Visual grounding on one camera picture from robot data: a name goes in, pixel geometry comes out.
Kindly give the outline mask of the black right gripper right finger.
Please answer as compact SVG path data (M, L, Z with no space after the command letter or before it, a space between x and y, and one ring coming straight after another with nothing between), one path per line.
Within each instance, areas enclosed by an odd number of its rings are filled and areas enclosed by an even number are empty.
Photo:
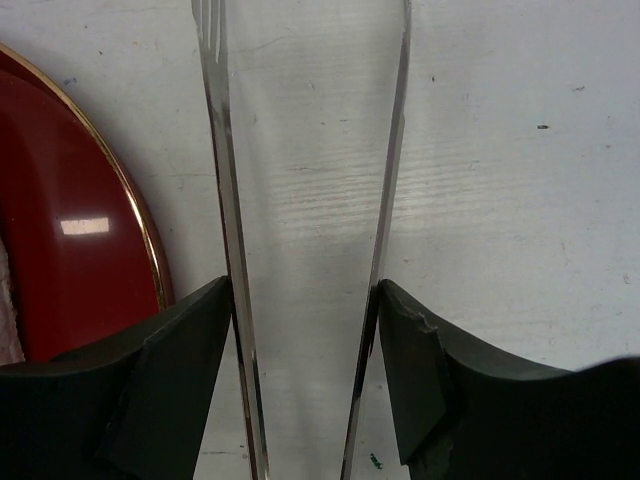
M380 286L399 459L414 479L635 479L639 361L540 364Z

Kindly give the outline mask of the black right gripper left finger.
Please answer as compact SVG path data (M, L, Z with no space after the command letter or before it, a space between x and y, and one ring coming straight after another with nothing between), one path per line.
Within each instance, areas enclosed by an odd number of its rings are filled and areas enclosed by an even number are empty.
M47 362L1 369L5 479L190 479L231 318L220 277Z

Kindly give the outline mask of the long toasted bread roll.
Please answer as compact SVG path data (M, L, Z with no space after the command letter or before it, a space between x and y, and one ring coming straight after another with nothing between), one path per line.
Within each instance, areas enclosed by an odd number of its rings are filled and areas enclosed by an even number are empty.
M16 323L16 311L11 298L11 276L4 244L1 244L1 304L0 304L0 361L1 365L25 360Z

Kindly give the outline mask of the metal serving tongs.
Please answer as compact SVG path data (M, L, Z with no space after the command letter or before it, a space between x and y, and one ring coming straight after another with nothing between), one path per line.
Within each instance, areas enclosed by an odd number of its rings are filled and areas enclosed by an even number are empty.
M194 1L191 11L196 27L212 137L226 266L232 285L232 319L250 470L252 478L268 479L271 473L231 123L226 4L223 1ZM402 13L399 63L381 201L341 461L340 476L343 479L350 479L354 475L365 376L376 336L381 297L380 283L389 243L404 136L412 32L411 2L403 2Z

